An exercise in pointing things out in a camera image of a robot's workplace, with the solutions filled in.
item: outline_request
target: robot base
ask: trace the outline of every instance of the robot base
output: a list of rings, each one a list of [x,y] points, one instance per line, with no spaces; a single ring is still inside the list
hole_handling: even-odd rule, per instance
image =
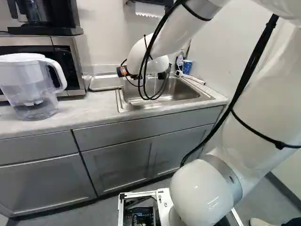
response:
[[[186,226],[174,208],[169,188],[120,193],[118,210],[118,226]],[[229,221],[244,226],[235,209],[216,226],[231,226]]]

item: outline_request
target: coffee maker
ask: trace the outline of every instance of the coffee maker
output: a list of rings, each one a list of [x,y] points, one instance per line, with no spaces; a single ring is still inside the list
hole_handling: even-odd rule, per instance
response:
[[[8,27],[14,35],[72,36],[83,34],[76,0],[7,0],[13,19],[21,26]]]

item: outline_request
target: pitcher handle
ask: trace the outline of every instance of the pitcher handle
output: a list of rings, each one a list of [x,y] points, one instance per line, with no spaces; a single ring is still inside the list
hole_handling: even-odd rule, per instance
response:
[[[42,62],[45,62],[47,65],[54,68],[55,73],[56,73],[56,75],[58,77],[58,80],[60,82],[60,87],[58,87],[55,90],[55,93],[63,92],[67,87],[67,81],[66,81],[64,72],[63,72],[62,67],[60,66],[60,64],[58,62],[56,62],[55,60],[52,60],[52,59],[49,59],[49,58],[39,58],[38,60],[42,61]]]

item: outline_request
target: paper towel holder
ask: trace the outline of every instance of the paper towel holder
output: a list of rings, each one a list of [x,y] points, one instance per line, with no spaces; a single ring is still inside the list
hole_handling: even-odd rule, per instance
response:
[[[125,4],[127,4],[128,2],[136,2],[136,1],[165,6],[165,11],[170,9],[174,4],[174,0],[125,0]]]

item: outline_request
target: microwave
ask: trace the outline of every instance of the microwave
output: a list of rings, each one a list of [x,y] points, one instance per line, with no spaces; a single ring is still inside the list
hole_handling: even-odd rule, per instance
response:
[[[67,80],[67,88],[57,94],[58,97],[83,97],[87,89],[81,69],[78,46],[84,45],[83,35],[76,36],[32,36],[2,35],[0,36],[0,55],[13,53],[39,53],[57,61]],[[49,75],[55,87],[60,83],[52,67],[48,67]],[[0,101],[6,101],[0,90]]]

